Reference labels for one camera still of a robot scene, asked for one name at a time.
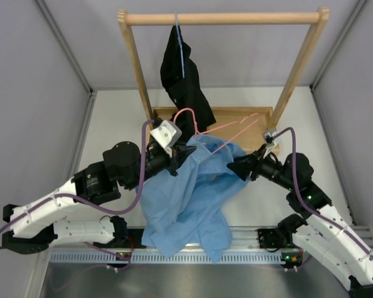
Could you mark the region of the light blue shirt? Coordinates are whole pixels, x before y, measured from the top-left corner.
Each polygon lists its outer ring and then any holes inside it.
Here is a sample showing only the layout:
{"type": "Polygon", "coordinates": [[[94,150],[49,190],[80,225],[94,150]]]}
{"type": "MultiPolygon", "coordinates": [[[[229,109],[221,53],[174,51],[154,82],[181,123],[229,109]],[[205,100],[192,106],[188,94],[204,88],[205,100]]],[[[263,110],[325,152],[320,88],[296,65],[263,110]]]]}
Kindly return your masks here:
{"type": "Polygon", "coordinates": [[[195,151],[177,176],[163,170],[143,185],[140,206],[147,223],[142,244],[169,258],[198,243],[217,263],[232,240],[221,208],[247,185],[227,165],[246,153],[238,144],[211,135],[191,137],[187,145],[195,151]]]}

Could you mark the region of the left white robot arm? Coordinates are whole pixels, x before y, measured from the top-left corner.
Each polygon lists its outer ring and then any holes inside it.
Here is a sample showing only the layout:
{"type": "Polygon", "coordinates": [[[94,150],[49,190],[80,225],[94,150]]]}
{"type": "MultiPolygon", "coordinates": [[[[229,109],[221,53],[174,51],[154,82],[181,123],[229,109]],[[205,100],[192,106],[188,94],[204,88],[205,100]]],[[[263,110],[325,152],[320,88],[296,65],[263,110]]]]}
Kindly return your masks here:
{"type": "Polygon", "coordinates": [[[90,243],[98,248],[120,248],[129,241],[124,212],[102,204],[121,197],[120,187],[140,189],[139,181],[160,172],[172,176],[196,150],[176,143],[167,153],[156,141],[141,153],[132,142],[120,142],[103,153],[103,160],[75,174],[52,193],[24,206],[4,206],[6,222],[1,247],[22,255],[55,245],[90,243]]]}

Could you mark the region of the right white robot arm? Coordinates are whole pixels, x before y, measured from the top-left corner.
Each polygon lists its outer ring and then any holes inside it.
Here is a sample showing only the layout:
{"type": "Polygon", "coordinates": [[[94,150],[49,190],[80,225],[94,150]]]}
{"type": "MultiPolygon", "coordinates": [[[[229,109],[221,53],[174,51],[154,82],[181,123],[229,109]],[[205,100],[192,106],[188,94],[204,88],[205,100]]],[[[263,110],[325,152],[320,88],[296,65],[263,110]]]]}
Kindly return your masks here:
{"type": "Polygon", "coordinates": [[[309,159],[291,153],[281,163],[264,151],[261,146],[227,167],[243,181],[263,177],[289,191],[286,199],[294,213],[274,229],[278,242],[308,252],[333,274],[349,297],[373,297],[373,250],[313,182],[309,159]]]}

